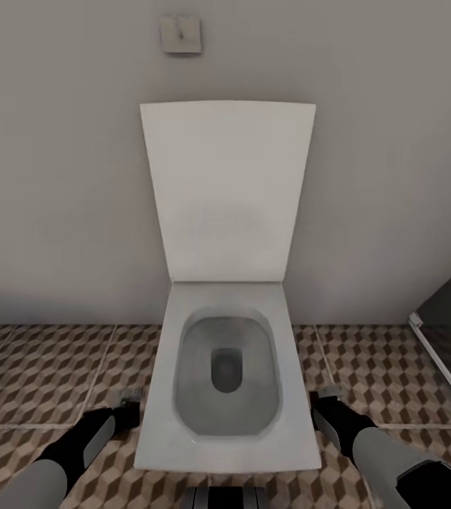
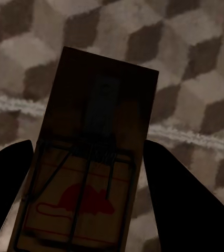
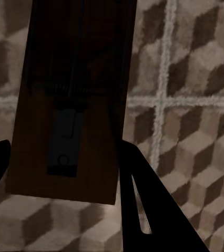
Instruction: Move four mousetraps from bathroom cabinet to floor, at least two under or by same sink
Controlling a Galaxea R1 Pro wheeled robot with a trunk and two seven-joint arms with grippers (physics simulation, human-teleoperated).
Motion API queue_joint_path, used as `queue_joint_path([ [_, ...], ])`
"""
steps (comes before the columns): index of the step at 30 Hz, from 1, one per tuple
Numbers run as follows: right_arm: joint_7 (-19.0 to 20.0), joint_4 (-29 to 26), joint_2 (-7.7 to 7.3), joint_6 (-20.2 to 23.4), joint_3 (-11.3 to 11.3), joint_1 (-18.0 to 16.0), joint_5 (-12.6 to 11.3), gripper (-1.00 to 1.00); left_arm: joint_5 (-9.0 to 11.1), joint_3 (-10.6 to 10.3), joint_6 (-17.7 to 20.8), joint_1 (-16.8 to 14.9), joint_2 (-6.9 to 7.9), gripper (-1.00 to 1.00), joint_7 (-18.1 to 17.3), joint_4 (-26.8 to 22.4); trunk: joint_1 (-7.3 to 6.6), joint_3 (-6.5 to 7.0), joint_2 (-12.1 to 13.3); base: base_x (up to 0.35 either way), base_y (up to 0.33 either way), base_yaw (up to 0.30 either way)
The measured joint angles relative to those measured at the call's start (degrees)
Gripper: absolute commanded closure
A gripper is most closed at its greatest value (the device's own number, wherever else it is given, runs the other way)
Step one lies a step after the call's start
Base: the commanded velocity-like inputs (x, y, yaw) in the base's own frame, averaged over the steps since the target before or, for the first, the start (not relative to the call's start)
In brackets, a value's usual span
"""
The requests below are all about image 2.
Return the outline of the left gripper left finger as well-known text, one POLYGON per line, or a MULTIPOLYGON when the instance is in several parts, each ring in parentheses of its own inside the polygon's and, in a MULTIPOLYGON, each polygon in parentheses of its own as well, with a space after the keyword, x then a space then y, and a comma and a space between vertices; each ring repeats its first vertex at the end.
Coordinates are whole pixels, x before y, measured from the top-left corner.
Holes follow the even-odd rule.
POLYGON ((0 151, 0 229, 29 171, 33 155, 31 140, 0 151))

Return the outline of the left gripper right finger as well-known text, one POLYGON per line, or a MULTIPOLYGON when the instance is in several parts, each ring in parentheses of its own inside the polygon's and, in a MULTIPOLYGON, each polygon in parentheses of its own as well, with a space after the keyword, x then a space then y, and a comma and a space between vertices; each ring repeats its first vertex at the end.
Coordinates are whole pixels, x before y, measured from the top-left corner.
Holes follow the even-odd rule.
POLYGON ((162 252, 224 252, 224 205, 163 145, 143 158, 162 252))

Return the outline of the mousetrap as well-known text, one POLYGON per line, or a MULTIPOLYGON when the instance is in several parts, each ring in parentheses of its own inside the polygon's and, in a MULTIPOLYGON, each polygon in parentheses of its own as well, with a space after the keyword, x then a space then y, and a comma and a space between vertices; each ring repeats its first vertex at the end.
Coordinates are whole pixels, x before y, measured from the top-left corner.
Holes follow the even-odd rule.
POLYGON ((158 75, 63 47, 7 252, 125 252, 158 75))

